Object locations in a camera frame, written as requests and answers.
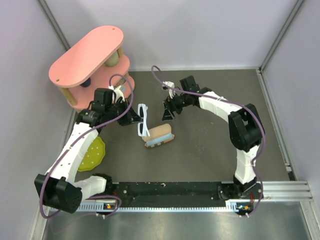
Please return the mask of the plaid glasses case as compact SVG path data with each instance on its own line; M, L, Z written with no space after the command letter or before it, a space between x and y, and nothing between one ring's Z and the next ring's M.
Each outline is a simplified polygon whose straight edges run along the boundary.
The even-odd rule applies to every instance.
M153 148L153 147L157 147L157 146L160 146L162 144L165 144L165 143L168 143L168 142L165 142L165 143L161 143L159 145L155 145L153 147L147 147L146 146L146 142L149 141L149 140L152 140L152 139L155 139L155 138L158 138L158 137L161 137L163 135L166 135L166 134L170 134L172 133L172 127L170 124L168 123L165 123L165 124L162 124L162 125L159 125L157 127L153 127L149 130L149 133L150 133L150 136L143 136L141 137L142 140L145 142L145 147L146 148Z

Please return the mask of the white sunglasses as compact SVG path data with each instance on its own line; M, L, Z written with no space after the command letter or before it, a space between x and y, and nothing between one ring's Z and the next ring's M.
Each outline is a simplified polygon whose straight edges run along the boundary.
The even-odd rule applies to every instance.
M147 126L148 107L144 103L137 106L138 116L142 119L137 125L137 133L139 137L149 137L150 132Z

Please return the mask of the light blue cleaning cloth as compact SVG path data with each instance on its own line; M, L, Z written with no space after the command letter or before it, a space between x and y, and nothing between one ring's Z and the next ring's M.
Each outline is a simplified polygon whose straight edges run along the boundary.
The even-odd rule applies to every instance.
M175 138L175 135L172 133L165 134L163 136L151 139L145 143L147 147L154 147L155 145L161 145L162 143L169 142Z

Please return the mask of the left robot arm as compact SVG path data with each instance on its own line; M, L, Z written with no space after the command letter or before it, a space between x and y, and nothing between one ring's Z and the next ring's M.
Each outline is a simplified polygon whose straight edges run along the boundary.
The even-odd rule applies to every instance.
M120 120L132 110L133 99L122 103L124 110L100 124L90 126L89 123L75 123L58 159L45 175L37 175L34 185L39 195L39 210L43 218L52 218L60 211L72 214L83 200L106 199L113 194L112 179L107 175L92 175L78 182L75 182L75 178L88 148L98 137L98 129Z

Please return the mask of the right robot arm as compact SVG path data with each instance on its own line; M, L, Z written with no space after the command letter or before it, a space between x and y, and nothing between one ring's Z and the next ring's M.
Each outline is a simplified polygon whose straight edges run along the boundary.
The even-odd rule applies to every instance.
M232 103L210 88L200 88L193 76L180 80L180 84L181 88L177 88L171 81L162 83L163 90L169 92L163 101L163 121L173 120L188 106L196 106L226 121L230 141L236 148L236 170L233 186L230 190L221 189L220 194L224 199L232 195L245 198L257 183L254 167L265 132L256 107L253 104L242 106Z

